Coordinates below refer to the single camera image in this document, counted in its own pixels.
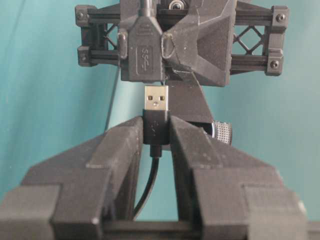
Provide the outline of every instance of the bolt head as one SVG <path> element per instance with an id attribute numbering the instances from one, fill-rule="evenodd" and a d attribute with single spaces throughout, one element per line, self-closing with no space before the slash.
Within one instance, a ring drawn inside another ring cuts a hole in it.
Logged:
<path id="1" fill-rule="evenodd" d="M 77 14 L 76 14 L 76 18 L 78 19 L 78 20 L 81 20 L 81 19 L 83 19 L 84 18 L 84 13 L 83 12 L 78 12 Z"/>
<path id="2" fill-rule="evenodd" d="M 279 23 L 282 23 L 282 22 L 284 22 L 284 21 L 286 20 L 286 15 L 284 15 L 283 13 L 278 14 L 278 15 L 276 16 L 276 20 L 277 20 Z"/>
<path id="3" fill-rule="evenodd" d="M 81 55 L 80 55 L 80 59 L 84 62 L 84 61 L 86 61 L 87 60 L 87 55 L 85 54 L 85 53 L 82 53 Z"/>
<path id="4" fill-rule="evenodd" d="M 280 62 L 279 61 L 272 61 L 270 66 L 272 69 L 278 69 L 280 67 Z"/>
<path id="5" fill-rule="evenodd" d="M 171 10 L 183 10 L 185 9 L 185 3 L 181 0 L 174 0 L 170 3 L 169 9 Z"/>

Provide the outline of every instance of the teal background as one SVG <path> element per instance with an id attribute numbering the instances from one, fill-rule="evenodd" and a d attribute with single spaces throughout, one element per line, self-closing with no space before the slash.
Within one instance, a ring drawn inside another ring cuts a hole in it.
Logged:
<path id="1" fill-rule="evenodd" d="M 0 199 L 28 168 L 103 133 L 114 84 L 110 127 L 140 115 L 143 84 L 121 82 L 116 68 L 78 66 L 78 4 L 98 8 L 111 0 L 2 0 L 0 14 Z M 233 146 L 276 166 L 320 220 L 320 1 L 253 0 L 288 5 L 285 64 L 280 77 L 253 72 L 231 77 L 225 88 L 205 87 L 215 119 L 233 125 Z M 249 45 L 254 36 L 245 38 Z M 144 147 L 137 195 L 150 169 Z M 176 220 L 169 152 L 160 161 L 154 191 L 140 220 Z"/>

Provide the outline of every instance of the usb connector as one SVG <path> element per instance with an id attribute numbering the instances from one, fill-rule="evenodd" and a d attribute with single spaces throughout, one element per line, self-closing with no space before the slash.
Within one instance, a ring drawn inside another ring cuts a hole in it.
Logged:
<path id="1" fill-rule="evenodd" d="M 144 87 L 144 109 L 145 110 L 169 110 L 169 88 L 168 86 L 145 86 Z"/>
<path id="2" fill-rule="evenodd" d="M 169 88 L 168 86 L 145 86 L 143 143 L 161 147 L 168 145 L 169 142 Z M 156 157 L 157 154 L 153 154 L 156 151 L 151 152 L 152 157 Z"/>

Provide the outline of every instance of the black plastic housing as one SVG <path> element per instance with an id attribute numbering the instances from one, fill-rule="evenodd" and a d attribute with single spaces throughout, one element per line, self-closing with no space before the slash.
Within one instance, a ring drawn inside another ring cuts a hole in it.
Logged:
<path id="1" fill-rule="evenodd" d="M 168 145 L 170 112 L 165 110 L 143 110 L 143 143 Z"/>

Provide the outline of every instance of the metal usb connector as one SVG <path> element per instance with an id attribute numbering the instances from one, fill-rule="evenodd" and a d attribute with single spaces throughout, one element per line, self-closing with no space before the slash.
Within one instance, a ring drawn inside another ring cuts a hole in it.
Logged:
<path id="1" fill-rule="evenodd" d="M 156 111 L 169 110 L 169 88 L 168 86 L 145 86 L 144 87 L 144 109 Z"/>

